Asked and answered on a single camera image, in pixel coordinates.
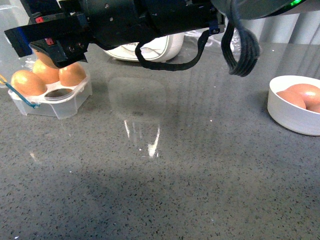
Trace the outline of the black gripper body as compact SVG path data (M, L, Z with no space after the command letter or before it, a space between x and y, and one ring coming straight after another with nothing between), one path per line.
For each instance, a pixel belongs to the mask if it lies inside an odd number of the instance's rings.
M210 0L24 0L29 23L4 33L20 57L34 50L58 68L86 60L89 44L103 50L191 30L224 31Z

